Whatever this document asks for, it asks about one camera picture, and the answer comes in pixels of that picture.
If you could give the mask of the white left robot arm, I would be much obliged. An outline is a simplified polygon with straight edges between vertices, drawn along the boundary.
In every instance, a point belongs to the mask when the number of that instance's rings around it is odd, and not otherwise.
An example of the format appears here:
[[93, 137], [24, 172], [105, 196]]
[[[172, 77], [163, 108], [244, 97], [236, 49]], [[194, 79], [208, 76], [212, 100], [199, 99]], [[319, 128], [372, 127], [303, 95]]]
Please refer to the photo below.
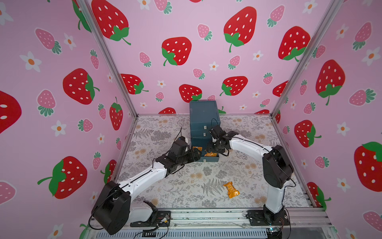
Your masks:
[[147, 169], [120, 183], [108, 182], [91, 211], [90, 219], [96, 220], [110, 235], [119, 232], [126, 224], [158, 228], [167, 217], [161, 215], [153, 203], [134, 203], [134, 199], [186, 164], [200, 160], [201, 156], [198, 148], [190, 148], [185, 137], [179, 137], [166, 153], [153, 159]]

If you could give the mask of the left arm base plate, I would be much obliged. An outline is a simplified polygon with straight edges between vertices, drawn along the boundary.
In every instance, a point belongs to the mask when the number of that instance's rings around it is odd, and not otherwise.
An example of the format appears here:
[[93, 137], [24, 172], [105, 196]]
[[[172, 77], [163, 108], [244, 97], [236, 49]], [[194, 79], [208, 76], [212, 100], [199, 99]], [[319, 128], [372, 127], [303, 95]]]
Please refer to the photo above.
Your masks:
[[130, 209], [127, 223], [131, 227], [155, 227], [162, 223], [169, 224], [171, 221], [171, 211], [159, 210], [149, 201], [134, 203]]

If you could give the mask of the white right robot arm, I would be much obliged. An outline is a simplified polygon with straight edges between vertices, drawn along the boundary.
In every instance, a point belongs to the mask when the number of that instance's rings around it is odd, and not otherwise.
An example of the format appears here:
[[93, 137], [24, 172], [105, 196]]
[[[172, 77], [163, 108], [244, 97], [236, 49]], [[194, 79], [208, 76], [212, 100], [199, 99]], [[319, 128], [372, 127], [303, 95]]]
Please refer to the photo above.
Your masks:
[[212, 141], [207, 146], [207, 152], [224, 154], [235, 150], [255, 159], [263, 164], [263, 176], [268, 183], [265, 211], [277, 214], [284, 209], [283, 201], [285, 188], [292, 181], [294, 168], [285, 151], [280, 146], [267, 146], [246, 139], [235, 131], [225, 132], [219, 125], [210, 130]]

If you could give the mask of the teal drawer cabinet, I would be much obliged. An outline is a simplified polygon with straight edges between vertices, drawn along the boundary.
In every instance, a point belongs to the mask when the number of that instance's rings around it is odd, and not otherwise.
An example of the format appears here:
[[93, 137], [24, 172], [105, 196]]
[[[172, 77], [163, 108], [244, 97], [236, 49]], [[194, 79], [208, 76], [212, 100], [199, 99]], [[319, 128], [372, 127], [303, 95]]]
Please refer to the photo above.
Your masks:
[[210, 130], [220, 125], [216, 101], [191, 101], [190, 104], [191, 146], [202, 147], [199, 162], [218, 162], [218, 157], [204, 157], [207, 145], [212, 141]]

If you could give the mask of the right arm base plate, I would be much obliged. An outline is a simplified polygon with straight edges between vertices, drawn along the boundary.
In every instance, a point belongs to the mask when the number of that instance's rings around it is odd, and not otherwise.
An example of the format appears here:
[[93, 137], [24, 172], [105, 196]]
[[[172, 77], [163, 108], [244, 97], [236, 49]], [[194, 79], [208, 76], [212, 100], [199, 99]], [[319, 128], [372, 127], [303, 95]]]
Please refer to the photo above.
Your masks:
[[285, 210], [278, 213], [273, 213], [267, 208], [262, 210], [248, 210], [246, 218], [249, 220], [251, 226], [289, 226], [290, 221]]

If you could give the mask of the orange cookie packet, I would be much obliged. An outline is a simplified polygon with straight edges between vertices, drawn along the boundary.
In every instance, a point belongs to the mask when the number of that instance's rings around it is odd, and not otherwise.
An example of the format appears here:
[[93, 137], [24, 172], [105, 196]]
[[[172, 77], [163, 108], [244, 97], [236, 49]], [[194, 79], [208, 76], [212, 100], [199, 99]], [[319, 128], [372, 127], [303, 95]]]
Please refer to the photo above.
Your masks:
[[240, 195], [240, 192], [233, 186], [233, 183], [231, 181], [227, 182], [223, 186], [227, 189], [227, 195], [229, 199]]
[[204, 157], [218, 157], [218, 153], [207, 152], [205, 153]]
[[202, 147], [196, 147], [196, 146], [193, 146], [193, 150], [194, 150], [194, 149], [197, 149], [197, 150], [199, 150], [200, 152], [203, 151], [203, 148], [202, 148]]

